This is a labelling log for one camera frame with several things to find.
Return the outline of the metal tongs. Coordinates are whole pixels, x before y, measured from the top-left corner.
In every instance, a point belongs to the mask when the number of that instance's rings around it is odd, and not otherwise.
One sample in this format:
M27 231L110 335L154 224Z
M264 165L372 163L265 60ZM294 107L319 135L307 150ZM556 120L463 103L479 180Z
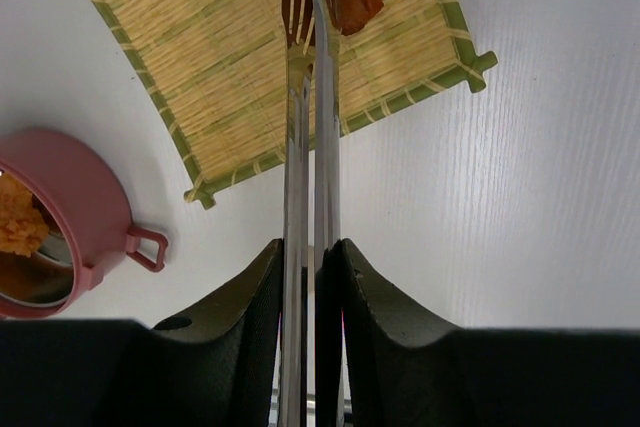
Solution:
M286 126L278 423L343 426L339 35L342 0L281 0Z

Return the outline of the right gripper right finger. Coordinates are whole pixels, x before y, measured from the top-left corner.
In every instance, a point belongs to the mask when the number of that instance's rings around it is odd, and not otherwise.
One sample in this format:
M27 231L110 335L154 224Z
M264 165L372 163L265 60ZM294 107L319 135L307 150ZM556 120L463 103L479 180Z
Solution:
M335 307L356 426L635 426L639 334L462 328L420 305L344 239L316 283Z

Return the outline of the pink steel-lined pot with handles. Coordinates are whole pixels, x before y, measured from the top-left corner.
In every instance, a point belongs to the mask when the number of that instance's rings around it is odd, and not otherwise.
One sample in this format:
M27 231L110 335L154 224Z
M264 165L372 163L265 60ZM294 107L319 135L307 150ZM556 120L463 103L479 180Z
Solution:
M137 226L110 167L79 140L27 128L1 138L1 174L33 194L49 235L31 256L1 251L2 318L55 315L99 285L124 258L165 266L165 235Z

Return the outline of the orange fried food piece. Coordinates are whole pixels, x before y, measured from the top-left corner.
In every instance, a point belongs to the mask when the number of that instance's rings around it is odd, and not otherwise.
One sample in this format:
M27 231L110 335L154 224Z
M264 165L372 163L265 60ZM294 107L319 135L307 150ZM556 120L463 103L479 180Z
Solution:
M29 257L49 235L33 194L8 172L1 174L1 251Z

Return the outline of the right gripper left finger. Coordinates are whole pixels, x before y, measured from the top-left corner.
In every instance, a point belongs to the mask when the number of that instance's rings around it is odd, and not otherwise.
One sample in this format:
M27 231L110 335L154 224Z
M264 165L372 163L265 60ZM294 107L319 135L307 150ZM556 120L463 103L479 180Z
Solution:
M5 426L265 426L283 243L153 328L125 319L5 321Z

